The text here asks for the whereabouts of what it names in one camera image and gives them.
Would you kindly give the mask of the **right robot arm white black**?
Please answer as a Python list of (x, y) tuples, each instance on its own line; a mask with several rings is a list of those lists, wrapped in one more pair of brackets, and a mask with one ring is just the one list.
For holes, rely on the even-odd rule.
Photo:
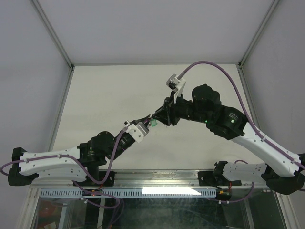
[(177, 125), (180, 119), (204, 123), (216, 136), (243, 146), (263, 161), (260, 164), (219, 161), (213, 171), (213, 180), (219, 185), (237, 180), (265, 183), (271, 190), (289, 195), (305, 184), (301, 168), (305, 156), (290, 152), (292, 160), (289, 160), (282, 155), (279, 150), (284, 150), (283, 147), (270, 146), (267, 136), (260, 137), (244, 113), (222, 105), (220, 94), (206, 84), (193, 89), (191, 101), (183, 96), (175, 99), (171, 94), (153, 118), (166, 126)]

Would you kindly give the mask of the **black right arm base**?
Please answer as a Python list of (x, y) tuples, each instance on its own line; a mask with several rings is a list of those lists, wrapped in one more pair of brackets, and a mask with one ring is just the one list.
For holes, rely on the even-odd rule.
[(219, 161), (215, 163), (213, 171), (199, 171), (197, 173), (199, 186), (212, 186), (217, 189), (220, 189), (220, 186), (241, 186), (242, 182), (240, 180), (230, 181), (224, 177), (223, 169), (227, 164), (227, 161)]

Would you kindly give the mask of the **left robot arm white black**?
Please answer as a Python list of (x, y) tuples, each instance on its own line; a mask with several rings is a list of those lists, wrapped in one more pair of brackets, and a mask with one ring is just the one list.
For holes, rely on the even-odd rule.
[(108, 131), (98, 133), (86, 143), (52, 152), (31, 153), (17, 147), (6, 176), (10, 186), (27, 186), (34, 180), (59, 179), (101, 184), (110, 174), (112, 164), (134, 143), (149, 133), (151, 115), (126, 121), (117, 136)]

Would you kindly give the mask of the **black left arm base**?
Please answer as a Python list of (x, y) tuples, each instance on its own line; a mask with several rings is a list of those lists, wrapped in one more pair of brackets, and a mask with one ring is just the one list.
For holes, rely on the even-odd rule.
[[(102, 181), (106, 175), (105, 171), (100, 171), (98, 167), (89, 167), (87, 171), (92, 175), (92, 177), (98, 181)], [(116, 172), (110, 171), (106, 181), (103, 184), (94, 183), (89, 177), (86, 175), (86, 180), (83, 182), (78, 182), (80, 186), (92, 186), (92, 187), (113, 187), (115, 181)]]

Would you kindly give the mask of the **aluminium mounting rail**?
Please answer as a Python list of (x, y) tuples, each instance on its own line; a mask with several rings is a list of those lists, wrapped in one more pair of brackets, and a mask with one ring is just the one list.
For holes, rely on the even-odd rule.
[[(115, 181), (113, 187), (121, 188), (136, 188), (144, 186), (187, 186), (187, 187), (201, 187), (197, 173), (200, 170), (115, 170)], [(263, 180), (255, 181), (257, 176), (250, 173), (251, 177), (235, 178), (240, 180), (241, 186), (232, 187), (250, 187), (252, 182), (257, 188), (267, 188)]]

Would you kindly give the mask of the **right aluminium frame post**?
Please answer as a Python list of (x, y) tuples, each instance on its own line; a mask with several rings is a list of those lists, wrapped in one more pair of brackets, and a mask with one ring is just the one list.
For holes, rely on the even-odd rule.
[(273, 0), (268, 7), (268, 10), (266, 11), (262, 21), (260, 22), (257, 30), (255, 31), (249, 45), (246, 48), (246, 51), (244, 52), (242, 58), (236, 64), (236, 68), (241, 80), (241, 84), (243, 87), (243, 91), (245, 94), (245, 98), (247, 101), (247, 105), (249, 108), (249, 114), (251, 117), (251, 120), (254, 122), (254, 124), (257, 127), (260, 127), (259, 120), (258, 120), (258, 115), (256, 112), (256, 107), (252, 99), (252, 93), (249, 87), (249, 83), (247, 81), (247, 77), (245, 75), (245, 65), (249, 61), (249, 58), (251, 57), (252, 53), (256, 49), (261, 37), (263, 36), (265, 30), (267, 29), (268, 25), (270, 24), (270, 21), (272, 20), (272, 17), (276, 13), (278, 7), (281, 5), (283, 1), (282, 0)]

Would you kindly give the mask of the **aluminium frame post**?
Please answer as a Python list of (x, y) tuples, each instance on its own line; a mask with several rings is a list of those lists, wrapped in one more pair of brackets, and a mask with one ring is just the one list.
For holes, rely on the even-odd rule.
[(65, 107), (66, 99), (69, 93), (69, 88), (71, 85), (71, 81), (74, 74), (75, 65), (72, 63), (68, 53), (66, 52), (62, 42), (60, 41), (54, 27), (52, 26), (45, 10), (43, 9), (41, 3), (39, 0), (30, 0), (30, 3), (34, 10), (36, 11), (38, 17), (40, 18), (40, 21), (42, 22), (43, 26), (45, 27), (45, 30), (47, 31), (49, 37), (51, 38), (54, 46), (56, 47), (57, 51), (61, 55), (62, 59), (65, 62), (65, 65), (68, 67), (69, 71), (67, 76), (65, 77), (64, 81), (64, 88), (61, 92), (60, 96), (60, 102), (56, 110), (56, 115), (54, 119), (54, 123), (51, 129), (51, 135), (47, 143), (47, 150), (52, 151), (54, 147), (54, 143), (56, 141), (56, 136), (58, 133), (62, 113)]
[(249, 45), (246, 48), (246, 51), (244, 52), (242, 58), (236, 64), (236, 68), (241, 80), (241, 84), (243, 87), (243, 91), (245, 94), (245, 98), (247, 101), (247, 105), (249, 108), (249, 114), (251, 117), (251, 120), (254, 122), (254, 124), (257, 127), (260, 127), (259, 120), (258, 120), (258, 115), (256, 112), (256, 107), (252, 99), (252, 93), (249, 87), (249, 83), (247, 81), (247, 77), (245, 75), (245, 65), (249, 61), (249, 58), (251, 57), (252, 53), (256, 49), (261, 37), (263, 36), (265, 30), (267, 29), (268, 25), (270, 24), (270, 21), (272, 20), (272, 17), (276, 13), (278, 7), (281, 5), (283, 1), (282, 0), (273, 0), (268, 7), (268, 10), (266, 11), (262, 21), (260, 22), (257, 30), (255, 31)]

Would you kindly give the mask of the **left aluminium frame post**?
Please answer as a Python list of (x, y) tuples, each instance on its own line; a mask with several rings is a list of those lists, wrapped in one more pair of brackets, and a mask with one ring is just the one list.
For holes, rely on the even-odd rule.
[(65, 77), (64, 81), (64, 88), (61, 92), (60, 96), (60, 102), (56, 110), (56, 115), (54, 119), (54, 123), (51, 129), (51, 135), (47, 143), (47, 150), (52, 151), (54, 147), (54, 143), (56, 141), (56, 136), (58, 133), (62, 113), (65, 107), (66, 99), (69, 93), (69, 88), (71, 85), (71, 81), (74, 74), (75, 65), (72, 63), (68, 53), (66, 52), (62, 42), (60, 41), (54, 27), (52, 26), (45, 10), (43, 9), (41, 3), (39, 0), (30, 0), (30, 3), (34, 10), (36, 11), (38, 17), (40, 18), (40, 21), (42, 22), (43, 26), (45, 27), (45, 30), (47, 31), (49, 37), (51, 38), (54, 46), (56, 47), (57, 51), (61, 55), (62, 59), (65, 62), (65, 65), (68, 67), (69, 71), (67, 76)]

